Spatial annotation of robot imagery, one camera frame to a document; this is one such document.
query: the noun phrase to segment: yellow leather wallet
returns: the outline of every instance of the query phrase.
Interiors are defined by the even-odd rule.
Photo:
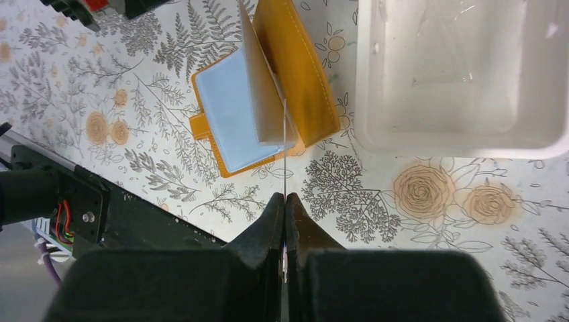
[[[192,76],[200,107],[190,118],[192,135],[210,141],[224,178],[340,130],[330,87],[293,2],[259,0],[252,26],[241,3],[240,15],[244,45]],[[290,120],[286,142],[280,99]]]

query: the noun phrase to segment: table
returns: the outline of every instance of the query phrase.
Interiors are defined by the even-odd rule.
[[[254,0],[244,3],[252,16]],[[170,1],[134,21],[100,17],[95,34],[39,1],[0,0],[0,121],[226,241],[286,179],[287,192],[346,247],[469,252],[508,320],[567,321],[569,154],[369,154],[353,128],[358,4],[295,5],[342,130],[288,158],[286,172],[279,160],[220,178],[209,143],[189,130],[198,110],[189,77],[240,45],[231,1]]]

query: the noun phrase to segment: white plastic bin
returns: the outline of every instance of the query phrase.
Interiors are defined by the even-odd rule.
[[[569,150],[567,0],[360,0],[356,138],[371,152]]]

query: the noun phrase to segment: gray leaf print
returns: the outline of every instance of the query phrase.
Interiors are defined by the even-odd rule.
[[[53,26],[51,29],[43,22],[36,27],[35,30],[26,28],[19,36],[22,44],[29,46],[31,49],[39,48],[42,52],[55,54],[57,46],[67,46],[67,35],[62,29]]]
[[[17,101],[14,94],[0,89],[0,112],[8,114],[15,106],[17,106]]]
[[[502,299],[502,310],[510,321],[515,321],[518,317],[529,317],[529,312],[524,311],[518,304],[516,304],[508,294],[500,291],[500,298]]]
[[[350,242],[361,239],[368,244],[376,233],[383,242],[395,238],[401,218],[387,212],[382,191],[362,186],[362,169],[353,156],[326,151],[320,160],[310,162],[306,173],[310,179],[304,180],[303,198],[310,203],[314,220],[339,213],[336,227]]]
[[[253,13],[255,13],[255,4],[257,1],[245,0],[242,2],[247,14],[249,15],[249,19],[253,19]]]
[[[239,33],[230,30],[236,24],[229,22],[231,16],[224,15],[225,9],[215,1],[204,1],[204,6],[207,8],[207,22],[188,1],[190,30],[186,29],[182,17],[177,13],[176,35],[166,33],[166,41],[160,43],[160,49],[154,57],[155,62],[165,64],[169,70],[174,69],[178,77],[184,65],[186,78],[189,78],[196,67],[209,66],[237,49],[234,40],[225,38],[238,39],[236,35]]]
[[[135,77],[139,84],[145,86],[156,98],[154,118],[158,122],[160,135],[167,140],[174,138],[176,157],[180,160],[183,170],[194,172],[201,177],[207,186],[211,186],[219,178],[217,162],[213,157],[211,148],[207,148],[204,142],[194,141],[186,127],[179,123],[172,123],[171,118],[179,120],[168,110],[166,104],[152,92],[153,87],[143,82],[136,73]],[[163,78],[155,77],[154,79],[158,80],[159,84],[164,83]]]
[[[122,83],[124,73],[133,70],[142,61],[140,60],[136,65],[130,67],[128,64],[120,62],[114,55],[111,55],[112,66],[105,66],[101,58],[97,59],[97,62],[93,64],[89,59],[85,59],[82,63],[75,57],[72,57],[67,62],[67,67],[69,67],[71,72],[77,72],[78,77],[93,75],[95,77],[94,87],[106,81],[107,87],[112,89]]]
[[[34,52],[31,56],[16,60],[15,66],[10,68],[12,75],[11,84],[13,91],[23,89],[24,99],[22,101],[22,113],[20,121],[27,123],[44,117],[46,109],[52,103],[52,88],[46,78],[46,66],[40,58],[39,52]],[[4,94],[7,106],[11,105],[14,99],[12,94]]]
[[[193,207],[189,214],[196,211],[200,207],[206,208],[209,212],[219,213],[227,222],[231,223],[231,213],[225,207],[228,206],[237,211],[244,213],[247,221],[255,220],[258,211],[265,208],[263,201],[256,201],[254,198],[257,196],[259,186],[245,186],[242,194],[238,194],[233,183],[221,184],[219,189],[211,191],[213,199],[205,203],[201,203]]]
[[[121,34],[121,42],[125,44],[129,56],[135,56],[137,52],[149,55],[154,51],[158,35],[162,34],[162,26],[154,12],[147,12],[135,19],[127,20],[118,13],[94,14],[99,22],[101,30],[97,37]]]
[[[125,150],[125,158],[130,161],[130,168],[135,172],[146,171],[148,185],[153,191],[168,191],[170,198],[189,202],[195,200],[195,193],[199,190],[191,188],[182,182],[184,178],[178,166],[172,166],[165,160],[154,162],[146,152],[137,153],[134,150]]]
[[[144,96],[140,92],[140,81],[136,85],[136,89],[132,90],[131,93],[134,93],[134,97],[132,100],[132,107],[136,112],[136,121],[138,122],[138,126],[145,127],[152,123],[152,114],[151,110],[146,107],[146,100]]]
[[[569,241],[565,235],[560,234],[560,241],[544,229],[540,229],[539,234],[553,248],[567,256],[564,251],[569,247]],[[506,237],[504,241],[502,241],[502,245],[504,245],[505,249],[510,251],[518,261],[518,263],[512,263],[506,260],[504,264],[500,266],[507,275],[514,278],[514,281],[511,283],[513,288],[531,290],[537,287],[545,287],[546,282],[549,282],[561,284],[567,288],[567,292],[569,292],[569,284],[556,277],[553,272],[547,269],[547,256],[533,241],[526,238],[517,241],[511,237]]]
[[[159,89],[161,99],[171,105],[181,105],[186,99],[184,92],[181,89],[170,85],[170,79],[161,72],[152,77],[152,83],[149,84],[148,87]]]

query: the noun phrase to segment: black device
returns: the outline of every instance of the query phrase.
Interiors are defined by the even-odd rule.
[[[98,32],[97,19],[93,15],[110,9],[123,15],[126,19],[134,19],[168,0],[40,0],[44,5],[51,6],[71,20],[79,20],[85,27]]]
[[[282,283],[287,245],[288,281]],[[45,321],[504,321],[474,258],[345,250],[299,197],[275,193],[219,250],[96,251]]]
[[[9,157],[0,227],[71,210],[77,262],[45,321],[504,321],[473,257],[346,250],[295,193],[225,244],[80,166],[19,144]]]

